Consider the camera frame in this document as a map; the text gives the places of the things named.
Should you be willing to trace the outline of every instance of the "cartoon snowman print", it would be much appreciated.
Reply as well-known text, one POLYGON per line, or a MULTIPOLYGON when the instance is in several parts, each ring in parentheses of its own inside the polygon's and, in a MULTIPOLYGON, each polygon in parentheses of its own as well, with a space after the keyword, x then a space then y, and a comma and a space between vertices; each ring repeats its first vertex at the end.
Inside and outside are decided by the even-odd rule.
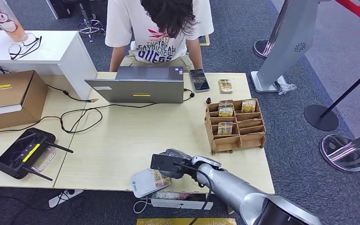
POLYGON ((15 32, 18 28, 17 24, 5 13, 0 13, 0 27, 7 32, 15 32))

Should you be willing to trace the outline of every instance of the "laptop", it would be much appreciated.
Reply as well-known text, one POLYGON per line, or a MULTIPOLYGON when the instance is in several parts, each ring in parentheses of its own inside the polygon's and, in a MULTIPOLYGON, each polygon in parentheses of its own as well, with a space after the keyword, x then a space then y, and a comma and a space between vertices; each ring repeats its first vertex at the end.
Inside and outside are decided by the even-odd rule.
POLYGON ((119 67, 115 79, 85 79, 108 102, 183 103, 183 67, 119 67))

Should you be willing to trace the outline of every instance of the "cardboard compartment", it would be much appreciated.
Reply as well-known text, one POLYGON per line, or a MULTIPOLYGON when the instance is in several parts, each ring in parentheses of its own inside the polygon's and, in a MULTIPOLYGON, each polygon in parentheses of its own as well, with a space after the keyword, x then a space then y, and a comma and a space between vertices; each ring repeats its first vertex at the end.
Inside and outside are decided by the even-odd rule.
POLYGON ((261 125, 261 126, 257 126, 257 127, 248 127, 248 128, 243 128, 243 129, 239 129, 240 135, 251 135, 251 134, 255 134, 255 133, 261 133, 261 132, 266 132, 266 128, 261 125))
MULTIPOLYGON (((256 101, 256 108, 255 108, 255 113, 260 113, 260 106, 259 106, 259 101, 257 101, 256 98, 251 98, 249 100, 255 100, 256 101)), ((236 113, 241 113, 241 109, 242 109, 242 101, 243 100, 238 100, 238 101, 233 101, 234 104, 234 109, 236 111, 236 113)))
POLYGON ((260 112, 251 112, 251 113, 236 113, 237 121, 244 122, 246 120, 252 119, 262 119, 262 114, 260 112))
POLYGON ((217 125, 221 122, 233 122, 237 123, 237 120, 235 117, 213 117, 210 119, 210 125, 217 125))
POLYGON ((207 109, 208 112, 218 112, 218 103, 209 104, 207 109))
POLYGON ((251 119, 251 120, 244 120, 238 123, 238 128, 251 128, 251 127, 257 127, 260 125, 264 125, 262 119, 251 119))
MULTIPOLYGON (((223 135, 218 135, 218 125, 212 125, 212 132, 213 132, 213 138, 215 139, 215 137, 217 138, 218 136, 223 136, 223 135)), ((232 133, 231 135, 239 135, 238 132, 238 124, 233 123, 232 124, 232 133)))
POLYGON ((218 117, 218 112, 210 112, 209 116, 210 117, 218 117))
POLYGON ((239 136, 215 139, 212 146, 213 152, 239 149, 241 147, 241 139, 239 136))
POLYGON ((232 153, 232 150, 251 147, 264 147, 265 126, 259 102, 256 100, 255 112, 240 113, 242 100, 233 101, 234 116, 219 117, 218 103, 210 104, 205 110, 205 127, 208 133, 211 153, 232 153), (220 122, 233 122, 231 135, 217 135, 220 122))
POLYGON ((240 138, 243 148, 251 148, 256 146, 263 148, 264 143, 266 142, 265 134, 241 135, 240 138))

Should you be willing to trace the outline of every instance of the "black post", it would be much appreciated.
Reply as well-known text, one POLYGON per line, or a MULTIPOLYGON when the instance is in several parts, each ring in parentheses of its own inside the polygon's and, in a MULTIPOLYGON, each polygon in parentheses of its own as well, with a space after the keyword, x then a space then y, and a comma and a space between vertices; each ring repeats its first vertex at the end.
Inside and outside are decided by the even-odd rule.
POLYGON ((348 94, 351 93, 360 84, 360 79, 357 80, 336 102, 334 102, 326 111, 322 113, 321 118, 329 113, 334 107, 336 107, 348 94))
POLYGON ((357 80, 338 100, 329 108, 322 105, 309 105, 304 109, 304 117, 311 126, 324 131, 331 131, 339 126, 339 119, 332 109, 336 107, 348 94, 360 84, 357 80))

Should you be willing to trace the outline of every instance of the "white t-shirt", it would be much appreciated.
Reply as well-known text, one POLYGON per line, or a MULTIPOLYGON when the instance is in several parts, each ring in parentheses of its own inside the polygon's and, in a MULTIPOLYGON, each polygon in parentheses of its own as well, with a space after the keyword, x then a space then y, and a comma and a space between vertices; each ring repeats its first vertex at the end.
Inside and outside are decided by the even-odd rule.
POLYGON ((160 33, 140 0, 108 0, 107 33, 105 44, 110 47, 130 45, 138 61, 160 63, 175 60, 187 52, 186 39, 195 40, 213 33, 213 22, 209 0, 193 0, 193 14, 196 24, 192 32, 181 32, 176 38, 160 33))

